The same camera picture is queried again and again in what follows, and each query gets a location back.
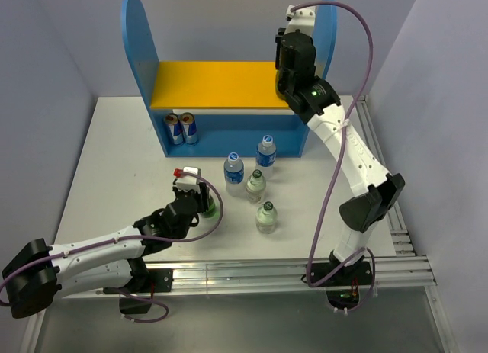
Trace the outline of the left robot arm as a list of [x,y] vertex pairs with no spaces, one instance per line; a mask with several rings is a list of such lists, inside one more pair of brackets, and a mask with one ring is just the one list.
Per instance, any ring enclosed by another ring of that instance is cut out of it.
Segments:
[[201,176],[184,173],[173,182],[175,199],[109,235],[62,245],[28,242],[2,271],[1,302],[15,319],[32,316],[56,298],[104,289],[145,303],[138,293],[151,281],[144,257],[175,243],[189,243],[190,229],[222,198]]

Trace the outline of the green Perrier lemon bottle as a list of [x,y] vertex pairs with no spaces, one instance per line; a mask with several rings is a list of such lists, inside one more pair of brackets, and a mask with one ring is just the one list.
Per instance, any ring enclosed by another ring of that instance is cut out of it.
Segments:
[[278,96],[278,98],[284,101],[285,100],[284,93],[287,89],[287,80],[286,78],[283,77],[283,75],[279,71],[276,72],[274,85],[275,85],[276,95]]

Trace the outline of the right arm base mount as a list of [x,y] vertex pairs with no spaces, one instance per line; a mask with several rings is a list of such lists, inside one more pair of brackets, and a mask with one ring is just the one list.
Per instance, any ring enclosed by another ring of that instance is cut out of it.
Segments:
[[319,287],[326,289],[332,310],[347,315],[374,295],[375,282],[376,265],[361,259],[352,266],[340,268]]

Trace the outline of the green Perrier bottle red label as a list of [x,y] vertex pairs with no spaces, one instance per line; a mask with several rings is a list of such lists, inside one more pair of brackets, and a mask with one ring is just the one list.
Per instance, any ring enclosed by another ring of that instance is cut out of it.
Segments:
[[208,196],[208,208],[201,214],[203,218],[211,218],[217,213],[214,199],[211,195]]

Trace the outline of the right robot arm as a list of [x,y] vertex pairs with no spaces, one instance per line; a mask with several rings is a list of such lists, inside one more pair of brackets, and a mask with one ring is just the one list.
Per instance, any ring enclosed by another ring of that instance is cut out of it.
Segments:
[[275,42],[278,93],[330,151],[336,160],[334,173],[345,175],[353,194],[339,207],[343,231],[329,268],[336,283],[347,284],[356,275],[373,229],[397,201],[405,181],[378,162],[332,86],[316,75],[312,37],[280,29]]

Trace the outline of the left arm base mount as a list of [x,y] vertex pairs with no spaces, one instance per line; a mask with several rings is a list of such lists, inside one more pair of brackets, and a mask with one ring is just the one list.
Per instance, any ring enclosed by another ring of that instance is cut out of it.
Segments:
[[[157,323],[168,316],[169,308],[156,299],[156,294],[170,292],[172,282],[171,268],[149,269],[147,275],[134,277],[127,286],[104,288],[103,294],[119,296],[119,311],[123,319],[132,323]],[[147,314],[152,306],[163,308],[163,315],[152,319],[140,318]]]

